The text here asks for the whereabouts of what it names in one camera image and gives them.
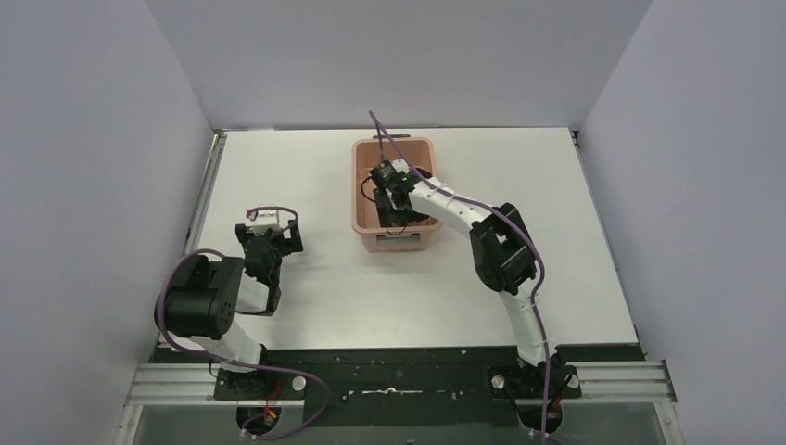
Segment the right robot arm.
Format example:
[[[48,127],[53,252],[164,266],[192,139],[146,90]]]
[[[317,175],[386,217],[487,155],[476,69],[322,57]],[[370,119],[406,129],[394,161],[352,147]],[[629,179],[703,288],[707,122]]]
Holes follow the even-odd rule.
[[[508,314],[522,380],[550,406],[579,398],[577,369],[560,356],[539,311],[543,262],[517,208],[460,195],[404,159],[382,161],[368,178],[383,227],[409,227],[432,218],[468,239],[476,275],[501,297]]]

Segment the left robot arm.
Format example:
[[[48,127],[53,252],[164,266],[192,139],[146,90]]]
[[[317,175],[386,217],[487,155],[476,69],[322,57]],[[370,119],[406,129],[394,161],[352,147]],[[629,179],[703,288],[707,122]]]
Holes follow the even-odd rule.
[[[267,349],[235,321],[237,314],[271,316],[279,305],[284,257],[302,251],[298,224],[289,220],[239,223],[240,257],[210,260],[198,253],[177,266],[154,310],[157,327],[188,338],[218,362],[218,399],[264,399],[280,387]]]

